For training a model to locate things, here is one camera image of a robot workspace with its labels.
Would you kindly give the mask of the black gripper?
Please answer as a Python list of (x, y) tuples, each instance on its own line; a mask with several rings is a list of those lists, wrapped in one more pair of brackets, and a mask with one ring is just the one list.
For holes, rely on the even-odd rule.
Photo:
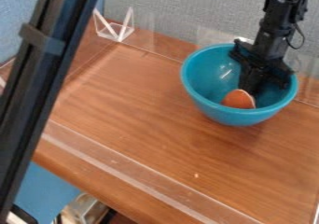
[(240, 39), (230, 51), (230, 57), (240, 64), (238, 88), (258, 95), (262, 86), (271, 82), (280, 89), (288, 87), (294, 71), (282, 58), (266, 59), (254, 54), (252, 45)]

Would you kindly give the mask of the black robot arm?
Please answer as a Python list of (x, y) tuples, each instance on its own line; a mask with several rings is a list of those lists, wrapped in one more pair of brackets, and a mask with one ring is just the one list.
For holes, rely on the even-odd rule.
[(250, 95), (256, 95), (268, 82), (280, 89), (288, 87), (294, 71), (284, 56), (288, 48), (302, 48), (291, 43), (295, 33), (306, 41), (298, 22), (304, 19), (307, 5), (308, 0), (266, 0), (254, 43), (235, 40), (230, 56), (240, 64), (238, 88)]

